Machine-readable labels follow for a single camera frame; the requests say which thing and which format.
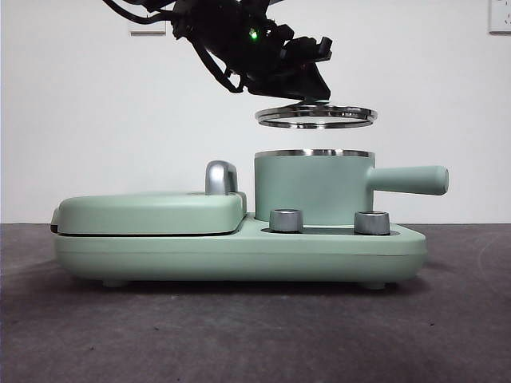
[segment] black cable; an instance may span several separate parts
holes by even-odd
[[[204,48],[202,44],[196,41],[189,40],[197,54],[199,55],[200,60],[202,63],[206,66],[210,74],[214,76],[214,78],[222,84],[223,87],[225,87],[229,92],[231,93],[242,93],[243,87],[244,87],[244,78],[243,76],[240,76],[240,84],[236,87],[234,84],[232,84],[226,75],[220,69],[220,67],[215,63],[213,58],[211,57],[211,54]]]
[[[114,12],[122,16],[123,18],[127,18],[128,20],[135,22],[137,24],[154,24],[155,22],[174,22],[178,19],[178,16],[171,10],[159,10],[159,14],[155,14],[154,16],[151,16],[150,18],[143,18],[141,16],[136,16],[135,14],[132,14],[131,12],[128,12],[121,6],[119,6],[114,0],[103,0],[103,2],[112,8]]]

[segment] pot handle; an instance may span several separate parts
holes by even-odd
[[[449,171],[443,166],[371,169],[368,186],[385,192],[444,195],[449,188]]]

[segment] silver knob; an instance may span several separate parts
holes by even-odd
[[[295,209],[270,211],[270,229],[279,233],[300,233],[303,230],[302,211]]]
[[[355,213],[355,233],[364,235],[389,235],[389,213],[384,211],[359,211]]]
[[[206,195],[229,195],[237,191],[236,167],[226,161],[211,161],[206,167]]]

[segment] green led light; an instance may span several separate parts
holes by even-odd
[[[250,32],[248,33],[250,35],[250,38],[255,41],[259,38],[259,34],[257,33],[257,31],[253,28],[250,29]]]

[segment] rubber foot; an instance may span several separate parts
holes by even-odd
[[[116,281],[116,280],[112,280],[112,279],[103,281],[103,286],[110,287],[110,288],[124,287],[124,286],[127,286],[128,284],[129,284],[128,281]]]
[[[367,290],[384,290],[385,283],[384,282],[362,282],[358,284],[360,287],[363,287]]]

